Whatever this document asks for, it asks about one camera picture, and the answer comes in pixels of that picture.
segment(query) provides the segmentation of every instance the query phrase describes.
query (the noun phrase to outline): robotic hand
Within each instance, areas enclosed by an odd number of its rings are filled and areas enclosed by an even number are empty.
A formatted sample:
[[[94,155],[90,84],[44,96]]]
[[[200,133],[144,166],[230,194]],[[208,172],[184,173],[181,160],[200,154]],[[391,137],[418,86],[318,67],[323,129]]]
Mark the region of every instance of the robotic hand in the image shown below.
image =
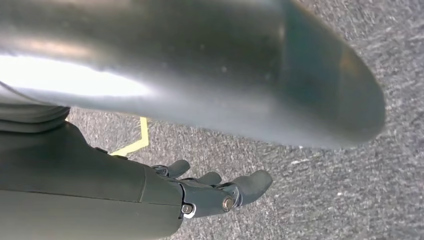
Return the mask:
[[[250,176],[239,176],[223,184],[220,184],[221,176],[214,171],[199,178],[177,180],[190,168],[185,160],[178,160],[170,166],[156,165],[152,168],[167,181],[181,187],[181,214],[187,219],[225,214],[233,208],[253,203],[273,182],[270,174],[264,170]]]

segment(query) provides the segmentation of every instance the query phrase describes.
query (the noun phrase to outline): bolt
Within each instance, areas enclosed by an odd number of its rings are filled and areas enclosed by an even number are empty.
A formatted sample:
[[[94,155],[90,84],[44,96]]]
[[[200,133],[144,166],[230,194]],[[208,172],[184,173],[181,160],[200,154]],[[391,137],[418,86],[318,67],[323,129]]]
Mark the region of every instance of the bolt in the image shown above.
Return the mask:
[[[188,205],[188,204],[182,205],[181,212],[183,214],[190,214],[192,213],[192,211],[193,211],[193,207],[191,205]]]
[[[226,196],[222,201],[222,209],[224,210],[224,212],[229,212],[233,208],[233,205],[234,201],[233,198],[230,196]]]

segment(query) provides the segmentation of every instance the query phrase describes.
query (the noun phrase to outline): silver metal tube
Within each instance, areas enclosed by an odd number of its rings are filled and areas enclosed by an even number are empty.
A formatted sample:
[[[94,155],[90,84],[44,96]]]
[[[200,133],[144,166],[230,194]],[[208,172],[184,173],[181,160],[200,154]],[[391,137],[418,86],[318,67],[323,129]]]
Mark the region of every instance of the silver metal tube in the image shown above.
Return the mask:
[[[384,126],[373,74],[294,0],[2,0],[0,36],[2,103],[324,148]]]

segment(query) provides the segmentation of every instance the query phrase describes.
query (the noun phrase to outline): yellow line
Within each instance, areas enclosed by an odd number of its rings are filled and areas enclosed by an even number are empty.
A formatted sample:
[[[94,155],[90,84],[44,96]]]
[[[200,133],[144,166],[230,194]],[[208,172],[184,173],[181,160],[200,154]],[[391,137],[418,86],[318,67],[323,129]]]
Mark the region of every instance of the yellow line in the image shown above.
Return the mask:
[[[140,117],[140,128],[141,128],[141,139],[130,144],[118,151],[112,152],[110,155],[126,156],[129,153],[133,153],[139,149],[145,148],[149,145],[149,131],[147,126],[147,118]]]

